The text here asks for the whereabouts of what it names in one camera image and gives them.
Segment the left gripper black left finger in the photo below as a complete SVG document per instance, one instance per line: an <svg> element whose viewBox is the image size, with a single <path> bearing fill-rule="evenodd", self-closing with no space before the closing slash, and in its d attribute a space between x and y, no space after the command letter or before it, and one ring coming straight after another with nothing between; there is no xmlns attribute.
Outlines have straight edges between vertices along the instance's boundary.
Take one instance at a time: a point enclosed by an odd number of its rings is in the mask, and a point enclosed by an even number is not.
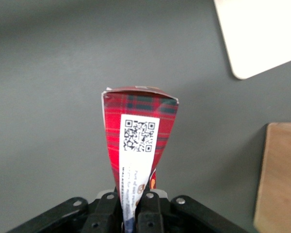
<svg viewBox="0 0 291 233"><path fill-rule="evenodd" d="M68 199L11 229L10 233L120 233L121 205L116 192L105 192L92 203Z"/></svg>

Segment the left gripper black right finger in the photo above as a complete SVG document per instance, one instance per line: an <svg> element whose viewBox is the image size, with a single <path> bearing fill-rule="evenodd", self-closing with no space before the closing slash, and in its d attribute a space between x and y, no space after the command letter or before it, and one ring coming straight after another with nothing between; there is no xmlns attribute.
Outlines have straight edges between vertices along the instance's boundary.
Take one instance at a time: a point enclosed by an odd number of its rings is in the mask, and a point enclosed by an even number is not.
<svg viewBox="0 0 291 233"><path fill-rule="evenodd" d="M245 233L246 230L186 195L169 201L144 193L136 217L138 233Z"/></svg>

